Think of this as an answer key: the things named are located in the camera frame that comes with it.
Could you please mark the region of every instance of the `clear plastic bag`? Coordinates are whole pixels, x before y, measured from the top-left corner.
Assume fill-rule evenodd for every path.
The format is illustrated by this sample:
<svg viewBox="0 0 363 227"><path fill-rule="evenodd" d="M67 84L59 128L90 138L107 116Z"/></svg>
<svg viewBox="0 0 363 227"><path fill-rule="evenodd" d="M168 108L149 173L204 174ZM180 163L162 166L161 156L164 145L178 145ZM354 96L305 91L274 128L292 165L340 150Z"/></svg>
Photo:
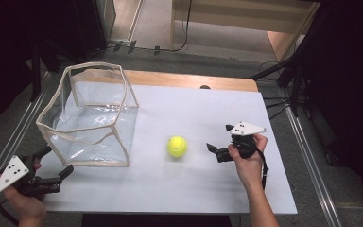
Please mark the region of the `clear plastic bag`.
<svg viewBox="0 0 363 227"><path fill-rule="evenodd" d="M37 119L64 165L128 166L138 102L119 65L67 67Z"/></svg>

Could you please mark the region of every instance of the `human hand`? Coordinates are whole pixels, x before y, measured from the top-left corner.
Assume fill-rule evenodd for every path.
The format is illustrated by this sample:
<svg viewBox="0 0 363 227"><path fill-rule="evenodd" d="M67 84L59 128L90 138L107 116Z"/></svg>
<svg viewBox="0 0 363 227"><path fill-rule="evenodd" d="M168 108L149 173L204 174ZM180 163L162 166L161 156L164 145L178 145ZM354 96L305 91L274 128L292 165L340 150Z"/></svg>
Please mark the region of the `human hand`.
<svg viewBox="0 0 363 227"><path fill-rule="evenodd" d="M36 164L35 169L39 169L41 164ZM45 206L34 197L27 197L17 191L14 186L9 186L4 190L5 198L11 207L19 215L19 226L42 226L46 215Z"/></svg>
<svg viewBox="0 0 363 227"><path fill-rule="evenodd" d="M258 149L264 152L268 139L260 134L255 134L253 137ZM234 159L238 177L246 190L249 191L253 188L257 188L258 186L262 188L261 181L263 162L261 156L257 152L254 152L250 158L243 159L240 157L240 153L237 148L232 144L228 146L228 150L229 154Z"/></svg>

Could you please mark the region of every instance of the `white table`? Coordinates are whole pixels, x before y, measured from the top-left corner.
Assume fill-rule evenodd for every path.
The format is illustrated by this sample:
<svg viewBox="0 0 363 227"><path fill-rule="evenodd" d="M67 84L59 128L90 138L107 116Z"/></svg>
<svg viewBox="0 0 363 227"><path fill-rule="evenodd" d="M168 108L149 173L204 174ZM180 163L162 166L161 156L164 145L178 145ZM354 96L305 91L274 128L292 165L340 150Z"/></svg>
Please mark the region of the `white table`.
<svg viewBox="0 0 363 227"><path fill-rule="evenodd" d="M46 195L48 211L82 213L248 213L246 192L233 162L219 164L206 143L224 148L226 124L246 121L268 129L266 194L275 214L297 214L280 153L260 93L134 85L140 103L129 167L76 166L60 193ZM188 142L180 159L170 157L173 135ZM63 166L53 152L39 175Z"/></svg>

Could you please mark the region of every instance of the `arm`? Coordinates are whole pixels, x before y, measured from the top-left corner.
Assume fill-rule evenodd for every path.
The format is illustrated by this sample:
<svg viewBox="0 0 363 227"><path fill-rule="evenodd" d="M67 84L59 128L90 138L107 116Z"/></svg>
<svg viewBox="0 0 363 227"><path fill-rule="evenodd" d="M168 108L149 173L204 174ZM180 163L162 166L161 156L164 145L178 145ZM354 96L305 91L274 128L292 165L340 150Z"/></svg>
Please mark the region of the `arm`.
<svg viewBox="0 0 363 227"><path fill-rule="evenodd" d="M13 186L4 190L5 198L11 207L19 215L20 227L39 227L43 226L43 220L46 215L45 206L41 201L33 197L26 197L20 194Z"/></svg>
<svg viewBox="0 0 363 227"><path fill-rule="evenodd" d="M255 134L254 139L257 141L258 149L264 150L268 139L260 134ZM262 188L261 157L255 152L249 159L242 159L233 145L229 145L228 149L234 159L238 177L249 197L251 226L279 226Z"/></svg>

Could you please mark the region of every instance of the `tennis ball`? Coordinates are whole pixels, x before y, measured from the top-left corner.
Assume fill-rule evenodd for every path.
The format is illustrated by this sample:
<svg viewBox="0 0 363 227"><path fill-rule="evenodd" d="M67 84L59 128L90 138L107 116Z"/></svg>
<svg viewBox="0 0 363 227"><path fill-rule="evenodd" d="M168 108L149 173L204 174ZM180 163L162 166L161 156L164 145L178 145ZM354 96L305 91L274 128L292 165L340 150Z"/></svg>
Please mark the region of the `tennis ball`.
<svg viewBox="0 0 363 227"><path fill-rule="evenodd" d="M181 136L173 136L167 142L167 152L173 157L179 158L187 151L187 142Z"/></svg>

